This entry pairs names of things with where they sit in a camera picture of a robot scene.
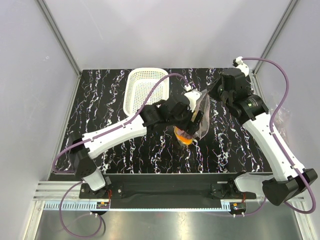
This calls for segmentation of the clear pink-dotted zip bag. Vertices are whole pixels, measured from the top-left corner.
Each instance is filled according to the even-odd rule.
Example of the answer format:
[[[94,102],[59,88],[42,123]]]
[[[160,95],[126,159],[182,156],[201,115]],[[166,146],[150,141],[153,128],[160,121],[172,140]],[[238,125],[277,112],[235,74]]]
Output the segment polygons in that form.
[[[207,90],[193,89],[184,94],[190,101],[193,110],[191,122],[195,124],[195,133],[190,135],[186,131],[174,126],[173,132],[181,146],[189,146],[195,140],[201,140],[206,136],[210,128],[210,98]]]

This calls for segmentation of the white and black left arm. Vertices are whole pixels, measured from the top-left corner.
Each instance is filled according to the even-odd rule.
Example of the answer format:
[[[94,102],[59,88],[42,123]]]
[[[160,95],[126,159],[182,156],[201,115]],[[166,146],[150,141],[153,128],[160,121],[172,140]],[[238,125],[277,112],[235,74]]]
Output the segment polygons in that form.
[[[103,152],[130,139],[143,137],[152,131],[174,126],[184,134],[194,136],[200,129],[204,113],[186,97],[170,97],[141,107],[135,115],[96,132],[71,137],[68,157],[76,177],[84,181],[97,198],[108,193],[108,186],[94,159]]]

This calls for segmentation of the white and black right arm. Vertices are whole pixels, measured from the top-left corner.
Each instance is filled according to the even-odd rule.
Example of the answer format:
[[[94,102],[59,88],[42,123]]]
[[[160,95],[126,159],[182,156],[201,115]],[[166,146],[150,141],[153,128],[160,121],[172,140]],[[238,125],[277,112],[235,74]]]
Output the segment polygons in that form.
[[[209,96],[223,102],[230,114],[251,134],[271,168],[271,175],[239,173],[227,185],[228,195],[239,198],[244,193],[264,195],[279,206],[303,193],[318,175],[305,168],[286,145],[270,122],[271,114],[262,98],[251,94],[247,73],[239,68],[226,68],[207,87]]]

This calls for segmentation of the orange mango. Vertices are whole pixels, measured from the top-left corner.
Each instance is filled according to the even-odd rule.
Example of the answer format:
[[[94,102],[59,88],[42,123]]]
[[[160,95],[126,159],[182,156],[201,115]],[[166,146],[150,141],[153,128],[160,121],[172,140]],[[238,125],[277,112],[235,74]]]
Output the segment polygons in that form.
[[[177,140],[182,144],[182,145],[190,145],[193,142],[193,136],[189,135],[187,132],[184,130],[179,129],[178,127],[174,127],[174,134],[177,138]]]

